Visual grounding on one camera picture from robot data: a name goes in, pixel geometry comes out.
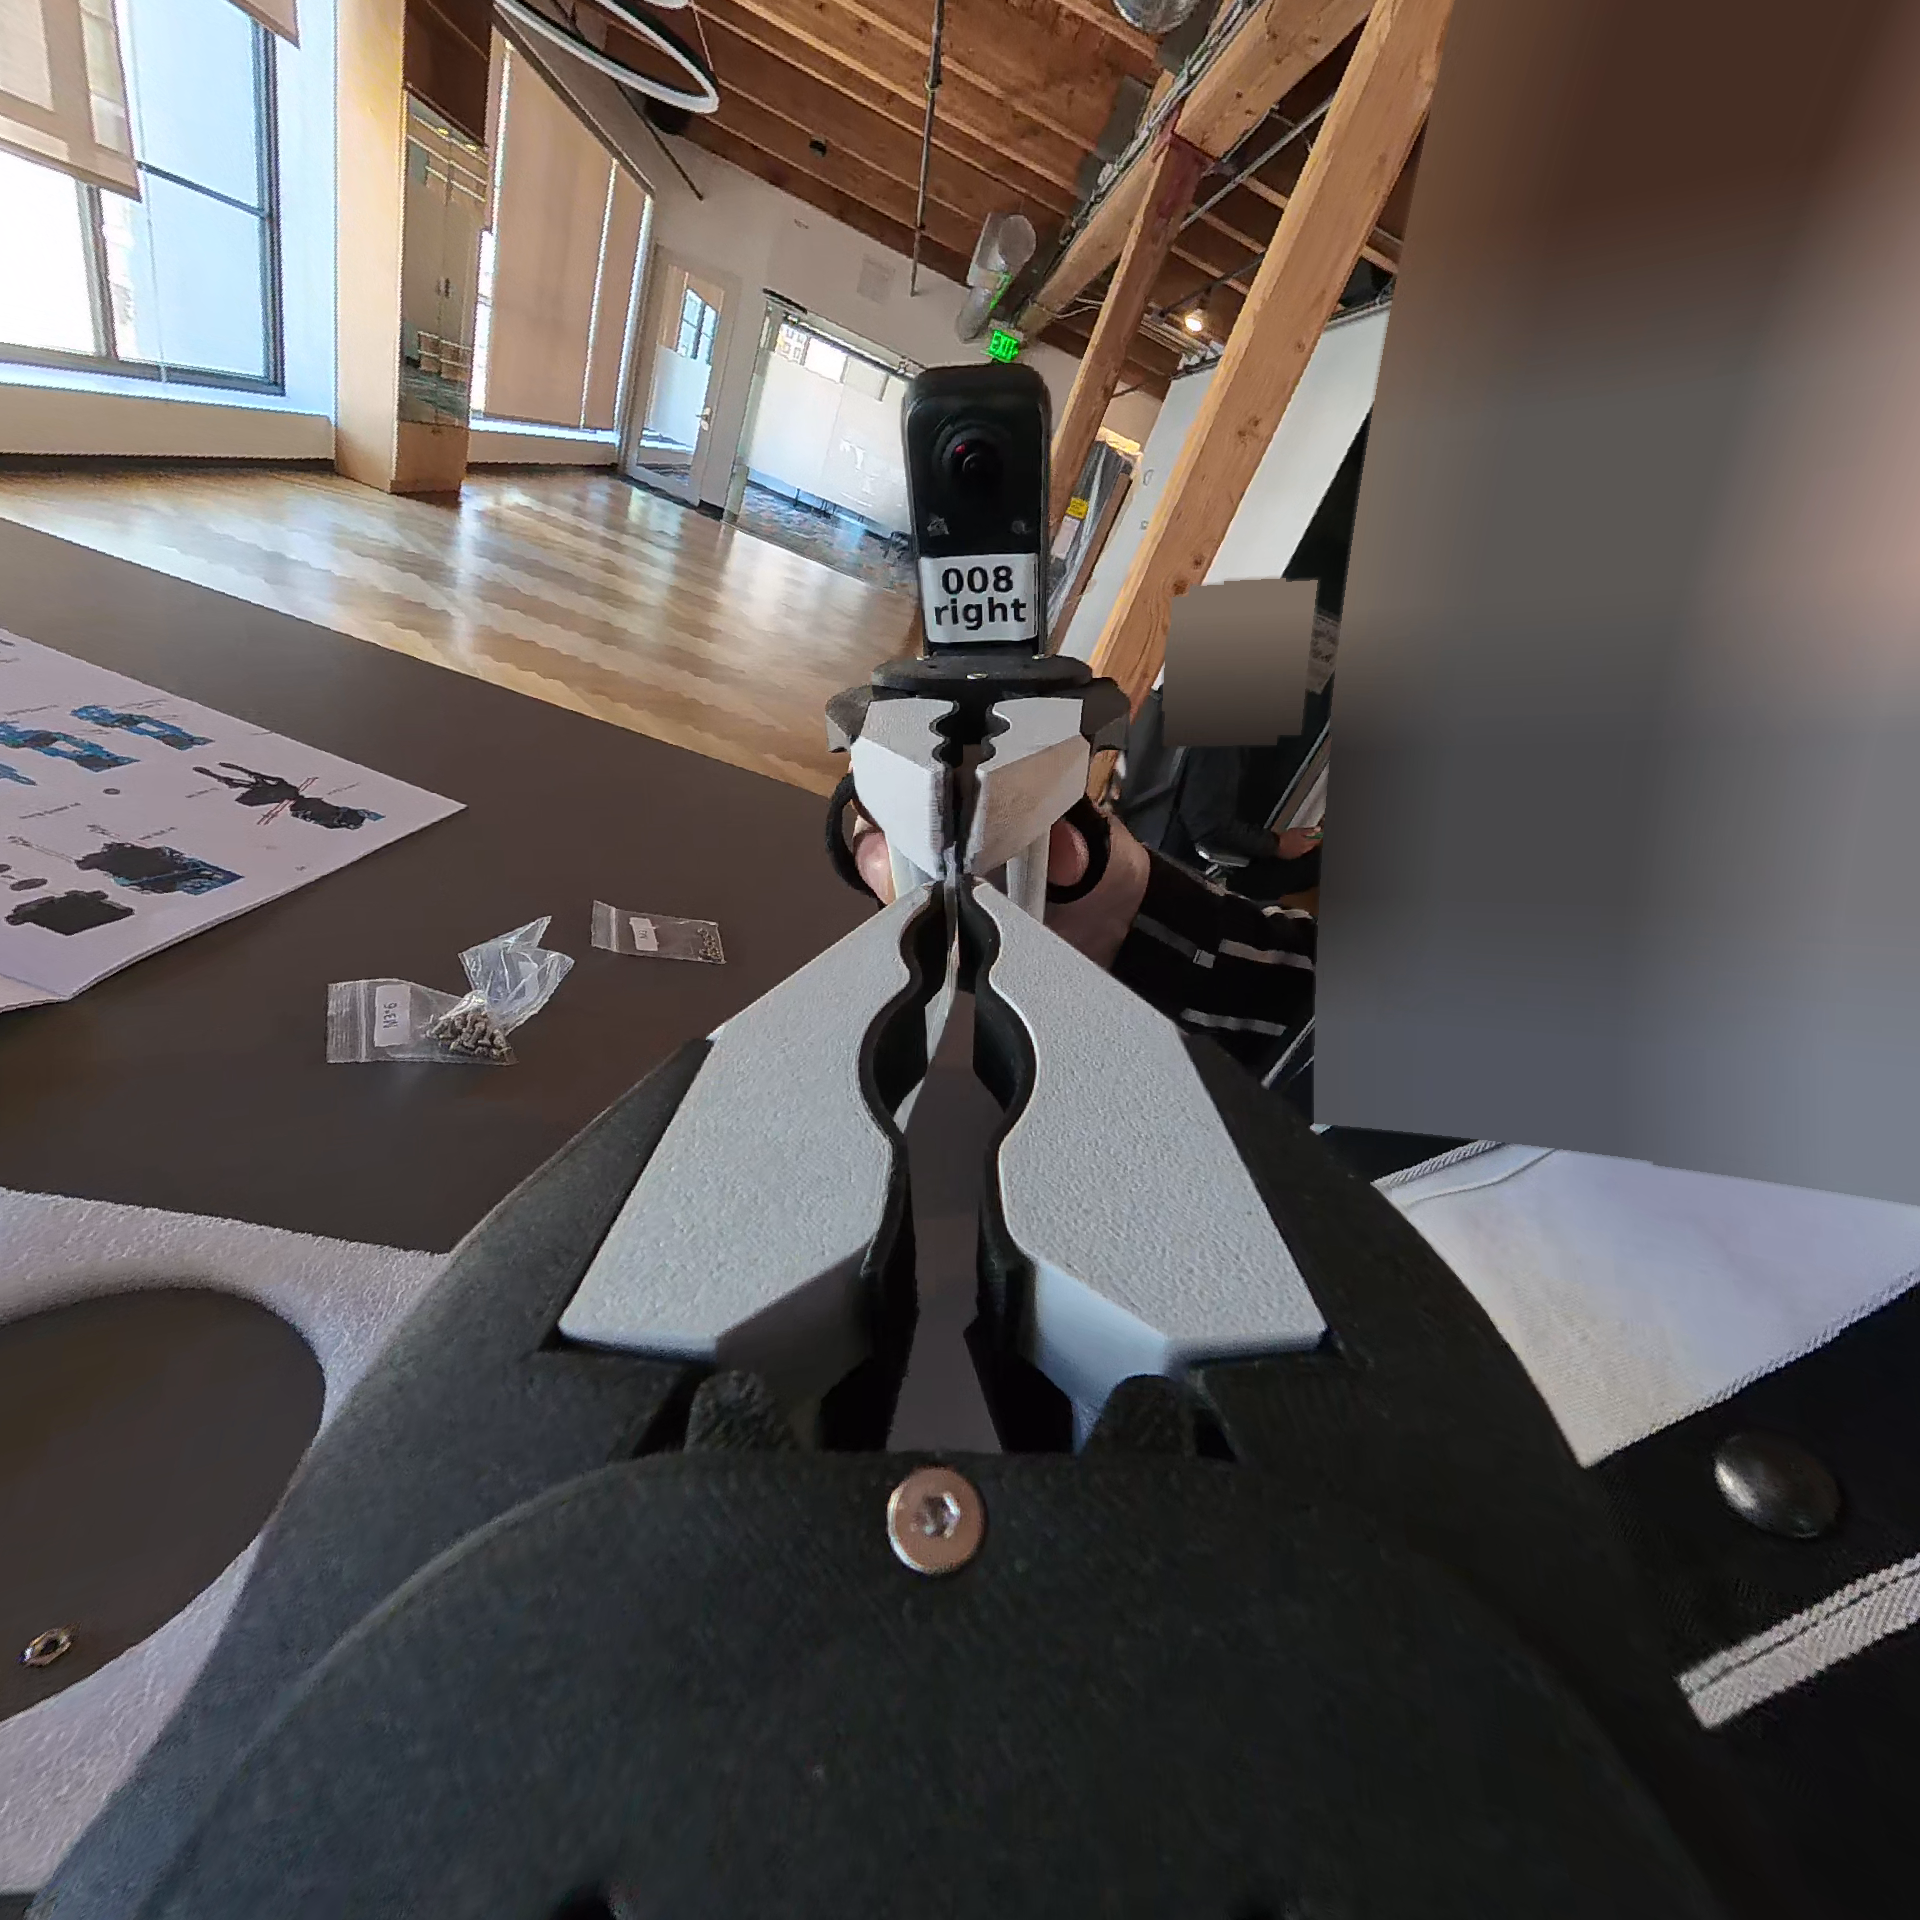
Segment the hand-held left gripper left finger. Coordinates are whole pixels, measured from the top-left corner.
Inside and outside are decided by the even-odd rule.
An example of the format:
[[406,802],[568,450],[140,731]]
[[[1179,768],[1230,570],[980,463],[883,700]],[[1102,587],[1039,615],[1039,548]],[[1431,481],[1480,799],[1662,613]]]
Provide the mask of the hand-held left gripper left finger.
[[754,1375],[809,1444],[881,1450],[920,1320],[906,1117],[954,965],[921,884],[724,1023],[560,1333]]

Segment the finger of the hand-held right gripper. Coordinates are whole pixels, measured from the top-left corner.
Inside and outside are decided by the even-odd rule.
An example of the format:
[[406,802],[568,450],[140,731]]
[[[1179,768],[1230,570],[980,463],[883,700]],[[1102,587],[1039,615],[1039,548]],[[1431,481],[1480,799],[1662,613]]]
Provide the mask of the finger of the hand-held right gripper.
[[1082,705],[996,705],[977,765],[963,872],[992,874],[1043,848],[1087,786]]
[[873,705],[855,739],[855,796],[897,876],[948,877],[954,847],[951,705]]

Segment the small clear hardware bag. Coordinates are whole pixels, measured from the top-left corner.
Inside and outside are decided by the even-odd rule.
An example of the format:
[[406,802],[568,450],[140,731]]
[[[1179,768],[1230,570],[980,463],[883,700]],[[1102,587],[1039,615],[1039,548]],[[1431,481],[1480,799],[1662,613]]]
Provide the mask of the small clear hardware bag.
[[723,931],[714,922],[647,915],[601,899],[592,900],[591,943],[604,954],[714,968],[727,963]]

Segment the person's right forearm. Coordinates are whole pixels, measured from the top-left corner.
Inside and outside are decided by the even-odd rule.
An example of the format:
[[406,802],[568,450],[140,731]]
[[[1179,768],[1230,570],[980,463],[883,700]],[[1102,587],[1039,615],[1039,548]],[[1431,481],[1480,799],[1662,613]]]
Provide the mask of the person's right forearm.
[[1312,1063],[1318,922],[1256,904],[1159,852],[1112,972],[1176,1023],[1279,1089]]

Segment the person's right hand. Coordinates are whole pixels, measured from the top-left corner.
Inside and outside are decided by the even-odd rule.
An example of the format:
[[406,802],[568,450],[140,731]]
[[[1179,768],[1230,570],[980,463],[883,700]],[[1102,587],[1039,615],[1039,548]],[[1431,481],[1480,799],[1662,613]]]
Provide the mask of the person's right hand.
[[1097,883],[1084,826],[1062,819],[1048,840],[1044,923],[1092,965],[1110,969],[1129,937],[1153,881],[1153,858],[1124,824],[1107,826],[1107,867]]

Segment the crumpled clear screw bag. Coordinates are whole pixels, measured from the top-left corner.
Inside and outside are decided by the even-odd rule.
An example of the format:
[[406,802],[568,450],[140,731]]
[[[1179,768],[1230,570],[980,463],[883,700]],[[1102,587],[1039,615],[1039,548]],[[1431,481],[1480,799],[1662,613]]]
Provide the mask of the crumpled clear screw bag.
[[534,920],[459,954],[471,992],[503,1039],[537,1018],[574,969],[570,954],[545,944],[551,922]]

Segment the white framed glass door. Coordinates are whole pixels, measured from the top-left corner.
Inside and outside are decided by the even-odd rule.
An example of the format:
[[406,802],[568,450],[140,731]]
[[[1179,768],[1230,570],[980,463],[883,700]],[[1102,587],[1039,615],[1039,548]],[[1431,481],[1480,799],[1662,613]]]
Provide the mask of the white framed glass door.
[[630,482],[699,508],[739,281],[652,244],[640,276],[615,469]]

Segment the labelled clear screw bag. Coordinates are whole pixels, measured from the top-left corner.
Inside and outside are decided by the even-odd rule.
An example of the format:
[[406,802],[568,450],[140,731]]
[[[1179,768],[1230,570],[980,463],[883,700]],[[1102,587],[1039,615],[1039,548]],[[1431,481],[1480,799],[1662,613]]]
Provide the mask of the labelled clear screw bag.
[[415,981],[328,988],[328,1065],[514,1065],[506,1029],[479,992],[452,997]]

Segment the tall beige window shade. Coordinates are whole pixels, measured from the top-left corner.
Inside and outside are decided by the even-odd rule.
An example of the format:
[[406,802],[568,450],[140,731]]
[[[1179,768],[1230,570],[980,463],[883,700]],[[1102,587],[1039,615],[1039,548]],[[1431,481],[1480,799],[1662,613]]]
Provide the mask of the tall beige window shade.
[[649,196],[506,39],[497,68],[483,415],[609,434]]

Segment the printed instruction manual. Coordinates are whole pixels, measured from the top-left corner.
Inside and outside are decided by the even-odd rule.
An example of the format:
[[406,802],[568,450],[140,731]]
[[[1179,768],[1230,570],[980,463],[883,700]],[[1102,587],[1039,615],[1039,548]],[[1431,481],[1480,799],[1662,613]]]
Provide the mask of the printed instruction manual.
[[462,809],[4,634],[3,1009],[75,999]]

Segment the beige pillar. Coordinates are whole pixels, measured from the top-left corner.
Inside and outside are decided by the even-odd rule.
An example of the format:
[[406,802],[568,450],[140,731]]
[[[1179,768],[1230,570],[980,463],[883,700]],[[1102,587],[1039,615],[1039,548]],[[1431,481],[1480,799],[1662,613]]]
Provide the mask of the beige pillar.
[[400,497],[468,467],[490,67],[492,5],[339,5],[335,460]]

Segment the large window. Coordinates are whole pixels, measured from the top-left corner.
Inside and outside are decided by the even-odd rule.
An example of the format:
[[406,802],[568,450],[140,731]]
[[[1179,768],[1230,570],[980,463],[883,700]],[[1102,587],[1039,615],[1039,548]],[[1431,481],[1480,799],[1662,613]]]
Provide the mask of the large window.
[[140,199],[3,148],[3,354],[282,392],[282,39],[226,3],[115,3]]

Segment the thin wooden post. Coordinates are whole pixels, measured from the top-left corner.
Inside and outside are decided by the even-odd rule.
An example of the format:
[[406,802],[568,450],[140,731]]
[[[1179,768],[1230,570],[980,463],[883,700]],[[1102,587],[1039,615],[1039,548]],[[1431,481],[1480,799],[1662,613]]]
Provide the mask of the thin wooden post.
[[1095,317],[1088,352],[1067,395],[1050,448],[1048,538],[1065,524],[1078,477],[1120,383],[1148,300],[1161,275],[1172,235],[1194,203],[1210,155],[1179,135],[1164,135],[1144,162],[1137,218],[1115,260],[1110,293]]

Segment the thick wooden post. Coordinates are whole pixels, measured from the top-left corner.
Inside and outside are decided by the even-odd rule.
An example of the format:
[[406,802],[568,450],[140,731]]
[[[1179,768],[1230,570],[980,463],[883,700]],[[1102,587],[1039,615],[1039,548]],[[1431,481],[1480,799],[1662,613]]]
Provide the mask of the thick wooden post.
[[1375,5],[1092,652],[1142,706],[1424,129],[1452,3]]

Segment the white foam frame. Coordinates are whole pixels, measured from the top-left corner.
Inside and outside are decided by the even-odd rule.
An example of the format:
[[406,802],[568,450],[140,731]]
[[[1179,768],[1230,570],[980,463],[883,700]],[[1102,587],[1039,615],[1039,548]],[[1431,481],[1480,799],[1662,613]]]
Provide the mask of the white foam frame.
[[[324,1377],[328,1427],[447,1256],[260,1223],[4,1191],[4,1320],[129,1289],[206,1287],[289,1321]],[[158,1739],[244,1588],[251,1541],[106,1668],[4,1721],[4,1887],[43,1883]]]

